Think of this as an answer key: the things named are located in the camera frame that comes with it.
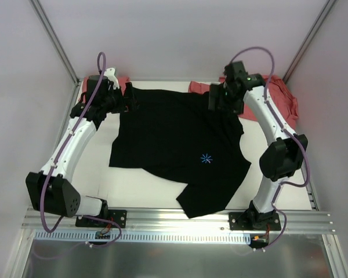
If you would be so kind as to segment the black t shirt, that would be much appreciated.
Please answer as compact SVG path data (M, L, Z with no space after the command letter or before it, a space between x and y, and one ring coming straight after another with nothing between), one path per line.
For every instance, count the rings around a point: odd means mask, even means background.
M133 93L137 109L119 116L110 167L184 183L177 202L189 218L224 210L251 166L240 148L238 116L210 111L207 93Z

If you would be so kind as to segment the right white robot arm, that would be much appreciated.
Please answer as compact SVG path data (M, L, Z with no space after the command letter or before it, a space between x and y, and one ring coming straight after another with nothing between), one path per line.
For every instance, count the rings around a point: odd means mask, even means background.
M267 141L267 149L259 159L263 174L259 190L232 224L242 229L262 230L278 222L276 200L282 185L288 184L288 178L304 163L308 140L283 118L260 74L249 74L243 62L236 61L225 66L224 75L223 83L210 85L209 110L240 115L248 106Z

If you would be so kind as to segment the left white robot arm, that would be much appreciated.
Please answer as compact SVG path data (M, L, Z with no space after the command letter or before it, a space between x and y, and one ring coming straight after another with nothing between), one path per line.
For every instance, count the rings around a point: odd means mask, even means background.
M72 185L74 171L107 115L133 111L137 103L132 84L124 85L115 68L89 76L83 84L85 90L71 110L62 139L40 171L28 173L26 186L35 210L61 217L88 215L95 226L104 226L109 219L107 202L80 194Z

